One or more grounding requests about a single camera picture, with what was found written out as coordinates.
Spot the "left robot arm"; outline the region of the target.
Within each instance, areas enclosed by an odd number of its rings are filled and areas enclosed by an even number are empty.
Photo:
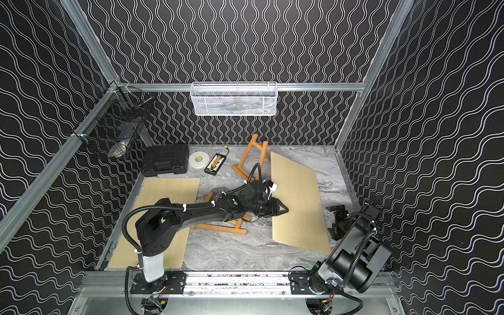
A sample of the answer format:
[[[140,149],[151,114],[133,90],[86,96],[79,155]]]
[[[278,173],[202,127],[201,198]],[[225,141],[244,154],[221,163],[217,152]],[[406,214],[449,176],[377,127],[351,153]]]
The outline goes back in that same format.
[[[275,190],[276,184],[270,180],[248,181],[219,194],[210,202],[172,203],[164,198],[154,205],[135,209],[133,214],[143,213],[135,222],[137,240],[127,231],[128,217],[122,228],[125,239],[140,256],[140,269],[145,281],[152,283],[164,277],[164,251],[182,229],[203,223],[238,220],[247,213],[264,218],[288,213],[289,208],[272,195]]]

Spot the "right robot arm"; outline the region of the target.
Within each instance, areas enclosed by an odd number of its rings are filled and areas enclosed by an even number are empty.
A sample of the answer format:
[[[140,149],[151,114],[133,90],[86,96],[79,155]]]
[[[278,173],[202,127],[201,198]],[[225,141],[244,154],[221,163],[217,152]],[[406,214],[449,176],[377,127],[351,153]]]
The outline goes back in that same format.
[[[314,294],[346,287],[367,291],[391,257],[392,250],[378,235],[381,210],[371,204],[347,215],[351,221],[339,245],[308,275],[308,288]]]

